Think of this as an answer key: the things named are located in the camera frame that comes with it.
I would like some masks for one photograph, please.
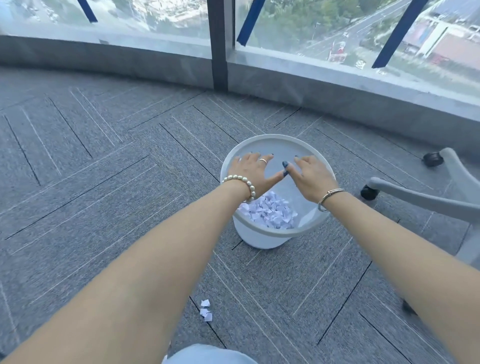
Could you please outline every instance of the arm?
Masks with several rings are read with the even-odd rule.
[[[257,197],[283,179],[264,177],[259,153],[232,162]],[[269,161],[273,155],[263,157]],[[169,217],[87,284],[5,364],[161,363],[170,337],[223,228],[250,196],[231,180]]]
[[[287,170],[318,203],[338,188],[323,163],[303,157]],[[324,202],[459,363],[480,357],[480,272],[371,209],[347,192]]]

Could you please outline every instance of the road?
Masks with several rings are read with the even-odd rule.
[[[398,0],[361,19],[354,25],[342,29],[333,36],[300,49],[299,53],[307,57],[326,60],[333,42],[338,44],[342,41],[346,43],[345,52],[348,53],[349,49],[355,49],[359,46],[360,41],[368,34],[372,25],[381,21],[385,17],[394,17],[402,14],[408,4],[410,4],[410,1],[411,0]]]

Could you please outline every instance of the silver bangle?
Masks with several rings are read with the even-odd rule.
[[[344,192],[344,191],[346,192],[346,189],[344,188],[336,188],[334,190],[327,191],[327,194],[318,203],[318,210],[321,212],[327,212],[328,210],[322,206],[325,200],[328,199],[331,195],[336,194],[337,192]]]
[[[222,183],[230,180],[239,180],[245,182],[248,188],[250,188],[250,197],[246,200],[247,203],[250,203],[255,199],[255,186],[252,185],[252,182],[250,182],[247,177],[237,176],[236,174],[233,176],[229,175],[223,179]]]

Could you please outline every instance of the shredded paper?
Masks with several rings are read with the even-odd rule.
[[[251,203],[243,203],[240,213],[251,221],[273,229],[293,229],[298,214],[288,206],[288,201],[269,191]]]

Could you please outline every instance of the chair caster wheel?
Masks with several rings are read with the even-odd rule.
[[[402,310],[410,315],[416,315],[417,313],[415,310],[408,304],[407,301],[403,300],[402,302]]]
[[[369,186],[365,185],[361,191],[360,195],[367,201],[372,201],[376,199],[378,196],[379,190],[374,190],[373,188],[370,188]]]
[[[427,167],[437,167],[444,162],[440,153],[427,153],[423,156],[423,164]]]

